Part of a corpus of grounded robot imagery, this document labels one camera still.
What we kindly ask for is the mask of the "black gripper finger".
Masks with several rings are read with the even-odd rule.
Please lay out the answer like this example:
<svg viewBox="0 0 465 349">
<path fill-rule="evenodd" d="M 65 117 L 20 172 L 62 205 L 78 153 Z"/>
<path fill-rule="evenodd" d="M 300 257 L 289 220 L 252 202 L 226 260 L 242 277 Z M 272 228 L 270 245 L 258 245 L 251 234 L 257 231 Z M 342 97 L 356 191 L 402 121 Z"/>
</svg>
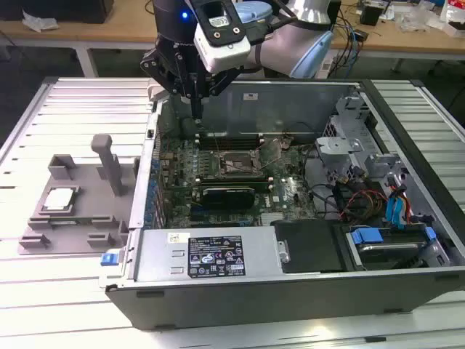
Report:
<svg viewBox="0 0 465 349">
<path fill-rule="evenodd" d="M 201 120 L 203 99 L 219 95 L 233 80 L 240 75 L 240 68 L 231 68 L 220 73 L 209 73 L 202 68 L 196 79 L 196 119 Z"/>
<path fill-rule="evenodd" d="M 197 51 L 192 45 L 156 45 L 144 54 L 140 67 L 169 93 L 190 104 L 191 116 L 197 119 Z"/>
</svg>

